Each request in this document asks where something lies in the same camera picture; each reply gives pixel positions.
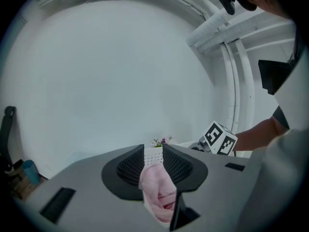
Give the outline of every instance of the small flowers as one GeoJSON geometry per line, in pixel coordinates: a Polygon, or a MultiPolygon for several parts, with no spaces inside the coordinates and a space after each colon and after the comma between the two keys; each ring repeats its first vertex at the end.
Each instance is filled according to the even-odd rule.
{"type": "Polygon", "coordinates": [[[151,142],[151,148],[158,148],[158,147],[162,147],[162,145],[164,144],[171,144],[171,143],[176,144],[176,142],[171,136],[160,137],[158,139],[154,139],[151,142]]]}

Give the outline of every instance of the black mesh pad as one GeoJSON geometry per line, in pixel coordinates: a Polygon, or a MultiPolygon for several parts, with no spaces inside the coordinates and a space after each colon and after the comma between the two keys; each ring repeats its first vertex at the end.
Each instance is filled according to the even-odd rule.
{"type": "MultiPolygon", "coordinates": [[[[206,165],[170,145],[163,145],[163,165],[177,193],[194,191],[206,179],[206,165]]],[[[144,145],[109,161],[102,169],[102,181],[114,195],[126,200],[142,200],[140,174],[144,168],[144,145]]]]}
{"type": "Polygon", "coordinates": [[[170,145],[163,145],[163,165],[177,193],[197,190],[208,175],[208,168],[203,162],[170,145]]]}
{"type": "Polygon", "coordinates": [[[139,190],[139,179],[143,168],[144,145],[139,145],[109,161],[102,169],[102,181],[118,198],[142,201],[143,194],[139,190]]]}
{"type": "Polygon", "coordinates": [[[138,187],[140,173],[144,168],[144,151],[139,150],[128,156],[117,166],[117,175],[128,184],[138,187]]]}

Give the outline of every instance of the white curved wall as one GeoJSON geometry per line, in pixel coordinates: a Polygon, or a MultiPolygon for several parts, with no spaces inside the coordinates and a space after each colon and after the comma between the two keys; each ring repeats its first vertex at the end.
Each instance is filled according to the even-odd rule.
{"type": "MultiPolygon", "coordinates": [[[[275,100],[275,97],[269,95],[267,90],[262,88],[261,74],[258,66],[258,61],[271,60],[271,61],[280,61],[287,62],[290,58],[290,55],[293,50],[293,43],[285,43],[282,45],[267,46],[260,49],[256,49],[248,52],[249,61],[252,68],[252,74],[254,79],[255,86],[255,105],[254,105],[254,117],[253,117],[253,126],[257,125],[261,121],[268,119],[272,116],[278,103],[275,100]]],[[[246,115],[246,85],[244,82],[243,70],[238,54],[234,55],[236,65],[239,73],[239,82],[240,82],[240,119],[238,125],[238,133],[242,132],[245,129],[245,115],[246,115]]],[[[224,83],[226,80],[225,66],[222,57],[212,58],[213,77],[216,86],[214,90],[214,113],[212,114],[213,118],[219,123],[224,123],[223,115],[227,114],[228,109],[228,97],[227,97],[227,86],[224,83]],[[219,100],[222,102],[222,106],[217,106],[219,100]]]]}
{"type": "Polygon", "coordinates": [[[185,42],[194,28],[138,1],[101,1],[21,32],[0,83],[17,107],[26,158],[52,177],[77,151],[104,153],[161,134],[197,140],[212,121],[213,85],[185,42]]]}

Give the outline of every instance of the person's arm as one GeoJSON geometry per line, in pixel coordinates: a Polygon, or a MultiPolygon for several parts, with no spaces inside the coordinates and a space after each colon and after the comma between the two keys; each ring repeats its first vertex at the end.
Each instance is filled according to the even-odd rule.
{"type": "Polygon", "coordinates": [[[252,129],[236,134],[238,140],[234,151],[254,150],[267,146],[271,140],[284,134],[287,130],[272,116],[257,124],[252,129]]]}

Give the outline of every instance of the blue cup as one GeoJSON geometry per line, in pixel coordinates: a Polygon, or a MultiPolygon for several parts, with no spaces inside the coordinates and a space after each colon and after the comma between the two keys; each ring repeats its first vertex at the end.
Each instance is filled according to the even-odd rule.
{"type": "Polygon", "coordinates": [[[33,161],[27,160],[23,162],[22,168],[33,184],[38,184],[40,182],[40,177],[33,161]]]}

